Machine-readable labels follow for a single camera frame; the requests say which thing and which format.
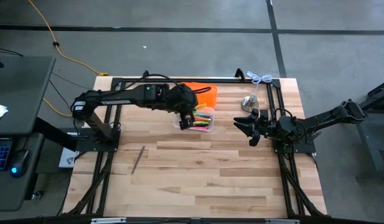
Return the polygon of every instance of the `butcher block tabletop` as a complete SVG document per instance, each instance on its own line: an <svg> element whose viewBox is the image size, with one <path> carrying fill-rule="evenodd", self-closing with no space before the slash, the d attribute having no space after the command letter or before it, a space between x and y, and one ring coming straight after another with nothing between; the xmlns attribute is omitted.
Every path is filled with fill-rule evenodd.
<svg viewBox="0 0 384 224"><path fill-rule="evenodd" d="M110 90L112 78L97 77L94 89ZM280 83L285 108L304 118L296 79L281 78ZM271 141L261 138L251 147L233 125L234 117L249 115L240 103L254 93L256 85L214 85L218 88L217 105L209 133L173 127L174 113L122 106L121 139L111 168L105 217L287 217L278 157ZM277 108L275 89L273 93ZM266 85L259 85L257 97L259 109L269 109ZM102 106L95 112L103 120L105 111ZM142 158L131 175L143 146ZM77 159L63 212L71 210L91 185L96 155L87 152ZM295 160L302 189L326 213L314 161L306 154L296 154ZM293 190L291 198L297 211Z"/></svg>

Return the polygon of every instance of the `concrete floor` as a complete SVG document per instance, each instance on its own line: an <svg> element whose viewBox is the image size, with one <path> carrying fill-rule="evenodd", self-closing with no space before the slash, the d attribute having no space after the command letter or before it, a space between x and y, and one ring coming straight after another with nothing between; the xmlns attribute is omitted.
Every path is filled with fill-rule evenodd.
<svg viewBox="0 0 384 224"><path fill-rule="evenodd" d="M189 27L270 29L265 0L111 0L101 2L35 0L51 25L110 27ZM279 29L384 30L384 0L272 0ZM27 1L6 0L0 23L42 24ZM55 32L66 55L111 75L231 77L236 68L279 77L272 34L176 32ZM384 35L279 35L287 77L297 78L306 116L363 100L384 82ZM0 47L24 55L57 57L54 71L92 87L95 74L62 59L45 31L0 30ZM72 101L84 89L57 77L52 82ZM65 103L50 86L48 98L58 109ZM40 116L58 127L71 127L46 105ZM353 125L337 125L315 141L327 211L337 218L384 222L384 180L357 183L373 168ZM70 173L48 176L46 195L0 219L56 215Z"/></svg>

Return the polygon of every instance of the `cable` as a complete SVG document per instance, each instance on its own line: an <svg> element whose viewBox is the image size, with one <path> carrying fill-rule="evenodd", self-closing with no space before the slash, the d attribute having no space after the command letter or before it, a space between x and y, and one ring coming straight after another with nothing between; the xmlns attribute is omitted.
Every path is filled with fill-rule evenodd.
<svg viewBox="0 0 384 224"><path fill-rule="evenodd" d="M10 55L16 55L16 56L21 56L21 57L23 57L23 55L14 54L14 53L6 52L6 51L1 51L1 50L0 50L0 53L3 53L3 54L10 54Z"/></svg>
<svg viewBox="0 0 384 224"><path fill-rule="evenodd" d="M59 110L56 110L54 108L54 106L52 106L45 98L43 98L43 100L50 107L50 109L52 109L54 112L56 112L56 113L58 113L58 114L60 114L62 116L65 116L65 117L70 117L70 118L72 117L71 114L65 114L65 113L60 112Z"/></svg>
<svg viewBox="0 0 384 224"><path fill-rule="evenodd" d="M54 72L52 72L52 74L55 75L55 76L57 76L57 77L59 77L59 78L61 78L61 79L63 79L63 80L65 80L66 82L69 82L69 83L73 84L73 85L79 86L79 87L84 88L84 89L87 89L87 90L91 90L91 88L88 88L88 87L85 87L85 86L81 86L81 85L79 85L79 84L77 84L77 83L74 83L74 82L72 82L72 81L70 81L70 80L67 80L67 79L61 77L60 75L58 75L58 74L56 74L56 73L54 73Z"/></svg>
<svg viewBox="0 0 384 224"><path fill-rule="evenodd" d="M172 78L166 76L166 75L161 75L161 74L149 74L149 75L146 75L145 78L147 77L162 77L162 78L165 78L167 80L169 80L170 82L172 82L173 84L175 84L176 86L179 86L179 83L175 82ZM204 87L204 88L201 88L201 89L198 89L198 90L192 90L192 93L195 93L195 94L200 94L200 93L205 93L205 92L208 92L211 90L211 87Z"/></svg>
<svg viewBox="0 0 384 224"><path fill-rule="evenodd" d="M272 121L276 120L276 112L277 112L278 110L280 110L280 111L285 111L285 112L287 112L288 114L290 114L290 119L291 119L291 121L293 121L293 118L294 118L293 114L292 114L290 111L288 111L288 110L286 110L286 109L284 109L284 108L277 108L277 109L275 109L275 111L274 111L274 117L273 117Z"/></svg>
<svg viewBox="0 0 384 224"><path fill-rule="evenodd" d="M114 127L114 124L119 124L118 128L121 128L121 123L120 122L117 122L117 121L114 121L112 123L109 123L109 125L113 124L113 127Z"/></svg>
<svg viewBox="0 0 384 224"><path fill-rule="evenodd" d="M77 126L75 125L75 119L73 119L73 126L74 126L75 130L77 131L77 136L79 136L80 132L78 131Z"/></svg>
<svg viewBox="0 0 384 224"><path fill-rule="evenodd" d="M67 101L65 100L65 98L62 96L62 94L60 94L59 90L56 89L56 86L49 80L49 83L54 87L54 89L56 90L57 94L59 94L59 96L61 97L61 99L66 103L67 105L67 108L70 108Z"/></svg>
<svg viewBox="0 0 384 224"><path fill-rule="evenodd" d="M305 128L305 125L304 123L302 123L301 121L299 120L296 120L296 123L299 123L302 128L304 128L304 135L300 136L299 138L301 139L303 136L305 136L305 143L308 143L308 140L307 140L307 132L306 132L306 128Z"/></svg>
<svg viewBox="0 0 384 224"><path fill-rule="evenodd" d="M53 42L53 45L56 47L56 50L57 52L65 59L67 60L70 60L72 62L75 62L75 63L79 63L80 65L84 65L85 67L89 68L90 70L92 70L93 72L95 72L98 76L105 76L105 75L109 75L109 73L107 72L98 72L96 71L94 68L92 68L91 66L89 66L88 64L86 63L83 63L83 62L80 62L78 60L75 60L73 58L70 58L68 56L65 56L59 49L59 43L56 41L56 37L55 37L55 34L54 32L52 31L52 29L50 28L47 20L45 19L44 15L42 15L42 13L38 10L37 6L35 6L33 4L33 2L31 0L29 0L29 3L32 5L32 7L38 12L38 14L41 16L42 20L45 22L45 24L47 25L48 27L48 30L50 31L50 34L52 35L52 38L54 39L54 42Z"/></svg>
<svg viewBox="0 0 384 224"><path fill-rule="evenodd" d="M2 48L0 48L0 53L11 54L11 55L18 55L20 57L23 57L23 55L20 54L20 53L17 53L17 52L11 51L11 50L2 49Z"/></svg>
<svg viewBox="0 0 384 224"><path fill-rule="evenodd" d="M311 154L311 153L307 153L307 155L308 155L309 157L311 157L311 158L314 160L314 162L315 162L315 165L316 165L316 169L317 169L317 170L319 170L319 168L317 167L317 162L316 162L316 159L315 159L315 157L314 157L314 156L312 156L312 154Z"/></svg>

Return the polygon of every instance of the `orange container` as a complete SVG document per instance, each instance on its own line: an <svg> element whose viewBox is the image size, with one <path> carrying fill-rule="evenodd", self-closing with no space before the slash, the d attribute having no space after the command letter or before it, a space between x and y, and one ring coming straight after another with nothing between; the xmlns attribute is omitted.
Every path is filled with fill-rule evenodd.
<svg viewBox="0 0 384 224"><path fill-rule="evenodd" d="M206 83L194 83L194 82L187 82L185 85L189 86L192 90L198 90L205 87L211 87L210 91L207 91L205 93L199 93L197 95L197 100L199 101L199 105L202 105L204 103L207 104L208 107L215 108L215 105L217 105L217 86L210 85Z"/></svg>

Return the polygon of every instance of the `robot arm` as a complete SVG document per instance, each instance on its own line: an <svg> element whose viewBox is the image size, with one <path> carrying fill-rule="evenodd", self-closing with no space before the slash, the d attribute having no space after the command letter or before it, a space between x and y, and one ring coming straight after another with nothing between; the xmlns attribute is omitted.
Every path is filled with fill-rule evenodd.
<svg viewBox="0 0 384 224"><path fill-rule="evenodd" d="M268 110L254 109L248 117L234 118L234 125L243 131L250 140L250 146L256 146L260 135L293 146L300 141L309 144L319 134L316 131L338 124L357 124L362 122L366 114L359 105L351 100L343 101L338 107L306 119L281 116L278 120L268 118Z"/></svg>
<svg viewBox="0 0 384 224"><path fill-rule="evenodd" d="M75 98L72 115L77 121L86 122L102 140L109 140L111 128L102 123L94 110L105 105L136 105L152 110L164 110L180 114L180 128L192 126L193 109L197 106L196 94L185 84L169 89L168 84L144 84L132 90L95 91L89 90Z"/></svg>

